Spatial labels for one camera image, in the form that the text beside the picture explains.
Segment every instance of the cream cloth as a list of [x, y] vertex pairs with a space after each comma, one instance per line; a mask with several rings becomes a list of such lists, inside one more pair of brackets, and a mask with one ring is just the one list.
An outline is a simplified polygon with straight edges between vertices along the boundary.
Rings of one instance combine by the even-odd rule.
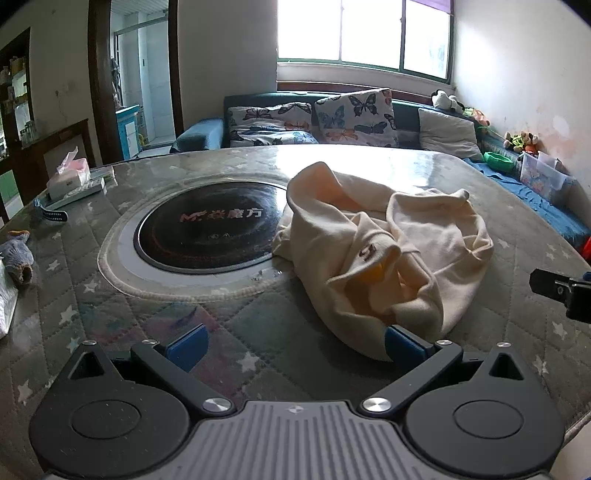
[[397, 193], [316, 163], [287, 187], [273, 253], [294, 263], [341, 341], [387, 361], [388, 325], [435, 341], [476, 294], [493, 244], [468, 197], [465, 190]]

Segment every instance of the blue cabinet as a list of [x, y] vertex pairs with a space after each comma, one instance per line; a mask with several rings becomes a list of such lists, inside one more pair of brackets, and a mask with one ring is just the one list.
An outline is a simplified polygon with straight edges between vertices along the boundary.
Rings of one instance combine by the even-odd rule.
[[134, 105], [115, 112], [124, 160], [135, 157], [141, 151], [138, 136], [138, 111], [139, 105]]

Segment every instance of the plastic storage box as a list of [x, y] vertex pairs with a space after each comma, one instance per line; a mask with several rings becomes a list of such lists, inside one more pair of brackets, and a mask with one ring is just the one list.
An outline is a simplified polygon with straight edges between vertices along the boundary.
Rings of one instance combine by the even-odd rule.
[[552, 205], [562, 206], [566, 203], [574, 178], [524, 153], [520, 181]]

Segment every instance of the blue blanket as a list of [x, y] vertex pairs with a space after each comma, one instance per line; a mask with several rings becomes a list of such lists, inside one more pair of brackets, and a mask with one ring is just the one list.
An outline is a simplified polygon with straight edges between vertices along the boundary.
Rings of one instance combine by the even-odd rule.
[[474, 163], [467, 158], [464, 159], [464, 162], [497, 182], [505, 190], [509, 190], [519, 197], [523, 203], [546, 220], [554, 230], [576, 249], [579, 249], [591, 235], [591, 229], [587, 228], [573, 212], [555, 207], [531, 188], [523, 185], [519, 180], [494, 171], [485, 163]]

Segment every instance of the blue gripper pad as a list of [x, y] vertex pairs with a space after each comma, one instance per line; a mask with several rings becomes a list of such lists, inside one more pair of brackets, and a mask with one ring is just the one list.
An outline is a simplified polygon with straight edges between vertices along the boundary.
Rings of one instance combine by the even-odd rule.
[[384, 336], [386, 353], [400, 368], [412, 370], [435, 353], [432, 343], [398, 325], [391, 325]]
[[164, 349], [164, 356], [177, 367], [190, 372], [207, 353], [209, 335], [204, 324], [201, 324]]

